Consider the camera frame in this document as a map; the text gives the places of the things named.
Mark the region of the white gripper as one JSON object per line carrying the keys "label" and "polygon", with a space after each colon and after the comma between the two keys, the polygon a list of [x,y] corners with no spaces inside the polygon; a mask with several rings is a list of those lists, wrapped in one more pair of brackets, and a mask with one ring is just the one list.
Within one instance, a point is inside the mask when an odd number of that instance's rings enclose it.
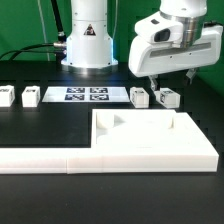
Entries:
{"label": "white gripper", "polygon": [[223,27],[205,24],[201,17],[177,17],[162,11],[142,19],[179,22],[182,38],[174,42],[148,43],[136,36],[130,47],[128,66],[136,77],[149,76],[152,90],[158,89],[159,74],[188,70],[186,83],[191,84],[198,67],[215,64],[221,52]]}

